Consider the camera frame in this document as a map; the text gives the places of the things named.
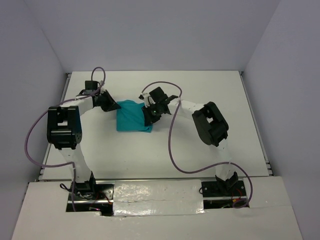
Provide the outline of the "teal t shirt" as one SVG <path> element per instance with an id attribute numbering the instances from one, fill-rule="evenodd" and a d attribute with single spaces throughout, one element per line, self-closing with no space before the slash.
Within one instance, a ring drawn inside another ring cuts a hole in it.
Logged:
<path id="1" fill-rule="evenodd" d="M 153 126 L 145 126 L 145 117 L 142 111 L 144 103 L 133 100 L 118 101 L 120 109 L 116 110 L 116 130 L 118 132 L 145 132 L 151 133 Z"/>

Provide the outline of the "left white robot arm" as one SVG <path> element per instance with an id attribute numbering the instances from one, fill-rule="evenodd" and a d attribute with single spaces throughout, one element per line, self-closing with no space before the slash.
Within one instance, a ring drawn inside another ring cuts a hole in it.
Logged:
<path id="1" fill-rule="evenodd" d="M 87 80 L 84 85 L 85 88 L 76 99 L 48 108 L 47 140 L 67 163 L 73 162 L 71 171 L 75 180 L 72 192 L 80 193 L 86 199 L 93 199 L 98 194 L 98 186 L 81 150 L 81 116 L 96 107 L 104 112 L 111 112 L 119 110 L 121 106 L 102 88 L 100 82 Z"/>

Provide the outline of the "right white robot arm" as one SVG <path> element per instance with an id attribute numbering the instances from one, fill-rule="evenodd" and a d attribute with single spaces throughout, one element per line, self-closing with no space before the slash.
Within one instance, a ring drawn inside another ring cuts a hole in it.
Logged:
<path id="1" fill-rule="evenodd" d="M 193 121 L 200 140 L 208 145 L 214 146 L 223 155 L 226 149 L 226 140 L 228 138 L 229 125 L 217 105 L 210 101 L 206 104 L 193 103 L 182 99 L 183 91 L 180 89 L 179 95 L 168 96 L 161 87 L 157 87 L 149 93 L 141 92 L 139 99 L 144 101 L 142 112 L 144 116 L 144 125 L 152 126 L 158 122 L 163 114 L 171 114 L 170 109 L 175 107 L 175 111 L 170 123 L 168 132 L 168 154 L 172 165 L 181 173 L 196 174 L 207 169 L 221 166 L 223 163 L 215 163 L 213 165 L 193 170 L 185 171 L 178 167 L 172 154 L 172 131 L 177 115 L 183 116 Z"/>

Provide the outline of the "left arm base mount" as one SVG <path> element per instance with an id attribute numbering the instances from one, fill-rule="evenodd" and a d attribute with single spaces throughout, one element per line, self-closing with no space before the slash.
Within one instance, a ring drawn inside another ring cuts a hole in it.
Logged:
<path id="1" fill-rule="evenodd" d="M 66 212 L 97 212 L 102 216 L 113 216 L 113 202 L 115 185 L 112 183 L 96 183 L 93 190 L 80 191 L 76 188 L 72 191 L 72 183 L 67 187 L 61 183 L 59 187 L 68 192 Z"/>

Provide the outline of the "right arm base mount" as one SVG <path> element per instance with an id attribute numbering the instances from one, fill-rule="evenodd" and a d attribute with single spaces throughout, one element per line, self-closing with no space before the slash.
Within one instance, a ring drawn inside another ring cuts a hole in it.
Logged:
<path id="1" fill-rule="evenodd" d="M 226 180 L 216 176 L 213 181 L 202 181 L 198 192 L 202 195 L 205 210 L 249 206 L 244 181 L 239 179 L 237 172 Z"/>

